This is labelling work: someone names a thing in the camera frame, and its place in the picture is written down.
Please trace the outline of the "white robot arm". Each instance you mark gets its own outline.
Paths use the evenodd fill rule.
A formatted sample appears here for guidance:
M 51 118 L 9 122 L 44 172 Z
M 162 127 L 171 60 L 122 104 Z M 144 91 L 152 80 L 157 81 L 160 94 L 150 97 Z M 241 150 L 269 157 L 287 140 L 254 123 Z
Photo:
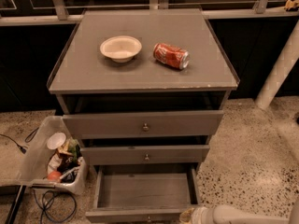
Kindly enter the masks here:
M 256 215 L 221 204 L 214 208 L 190 208 L 179 215 L 180 224 L 299 224 L 299 199 L 289 218 Z

